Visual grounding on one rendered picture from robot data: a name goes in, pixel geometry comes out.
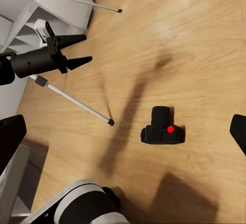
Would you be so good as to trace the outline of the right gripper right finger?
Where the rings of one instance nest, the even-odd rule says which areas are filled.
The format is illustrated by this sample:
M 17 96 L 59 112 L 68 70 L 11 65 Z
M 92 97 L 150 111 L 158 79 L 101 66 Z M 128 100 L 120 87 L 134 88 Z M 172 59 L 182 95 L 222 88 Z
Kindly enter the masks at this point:
M 235 114 L 233 116 L 230 133 L 240 146 L 241 150 L 246 156 L 246 117 Z

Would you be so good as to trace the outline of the digital camera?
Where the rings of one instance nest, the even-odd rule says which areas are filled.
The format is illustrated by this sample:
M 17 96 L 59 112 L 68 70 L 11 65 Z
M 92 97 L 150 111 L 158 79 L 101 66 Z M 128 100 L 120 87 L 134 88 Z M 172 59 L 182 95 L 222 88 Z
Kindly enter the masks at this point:
M 184 142 L 184 128 L 171 125 L 171 110 L 165 106 L 152 108 L 151 125 L 141 131 L 141 141 L 153 145 L 175 145 Z

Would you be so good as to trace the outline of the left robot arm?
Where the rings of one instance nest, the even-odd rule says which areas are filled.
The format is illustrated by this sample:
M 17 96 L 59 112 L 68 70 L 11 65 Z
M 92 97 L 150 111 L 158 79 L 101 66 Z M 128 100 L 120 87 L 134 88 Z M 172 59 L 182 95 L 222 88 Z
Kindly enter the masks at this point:
M 74 70 L 90 62 L 93 58 L 82 57 L 67 59 L 60 49 L 87 39 L 85 35 L 55 36 L 46 20 L 38 19 L 34 30 L 40 37 L 40 49 L 17 55 L 15 52 L 0 53 L 0 85 L 10 84 L 19 78 L 38 75 L 40 73 L 59 69 L 62 74 L 67 69 Z

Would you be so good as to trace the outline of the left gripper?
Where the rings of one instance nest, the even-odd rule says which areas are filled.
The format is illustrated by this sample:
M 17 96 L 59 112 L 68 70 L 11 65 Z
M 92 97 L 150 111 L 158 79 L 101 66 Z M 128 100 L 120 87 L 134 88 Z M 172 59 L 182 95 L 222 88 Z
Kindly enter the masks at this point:
M 90 62 L 93 58 L 82 57 L 67 59 L 60 49 L 86 40 L 85 35 L 58 35 L 47 37 L 47 47 L 27 52 L 29 67 L 35 75 L 59 69 L 62 74 L 68 73 L 67 69 L 74 70 Z

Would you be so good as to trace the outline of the camera tripod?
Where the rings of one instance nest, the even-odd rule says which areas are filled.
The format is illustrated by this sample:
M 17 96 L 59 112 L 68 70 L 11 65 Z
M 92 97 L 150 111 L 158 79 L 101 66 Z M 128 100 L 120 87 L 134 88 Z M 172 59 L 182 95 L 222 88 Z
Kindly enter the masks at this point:
M 97 6 L 97 7 L 101 7 L 101 8 L 106 8 L 106 9 L 109 9 L 109 10 L 114 10 L 116 12 L 122 12 L 122 9 L 114 9 L 114 8 L 111 8 L 111 7 L 107 7 L 107 6 L 95 4 L 95 3 L 84 1 L 84 0 L 73 0 L 73 1 L 81 2 L 81 3 L 85 3 L 85 4 L 90 4 L 90 5 L 93 5 L 93 6 Z M 78 104 L 79 106 L 83 107 L 84 109 L 88 110 L 89 112 L 93 113 L 94 115 L 98 116 L 99 118 L 103 119 L 110 126 L 113 126 L 113 124 L 114 124 L 114 121 L 113 120 L 106 118 L 105 116 L 101 115 L 100 113 L 96 112 L 95 110 L 93 110 L 93 109 L 89 108 L 88 106 L 84 105 L 83 103 L 81 103 L 80 101 L 78 101 L 77 99 L 75 99 L 74 97 L 70 96 L 66 92 L 64 92 L 61 89 L 57 88 L 56 86 L 50 84 L 48 82 L 48 80 L 45 79 L 44 77 L 37 76 L 35 74 L 34 75 L 31 75 L 30 77 L 33 78 L 35 80 L 35 83 L 38 84 L 39 86 L 48 86 L 48 87 L 50 87 L 51 89 L 53 89 L 57 93 L 61 94 L 62 96 L 65 96 L 66 98 L 70 99 L 74 103 Z

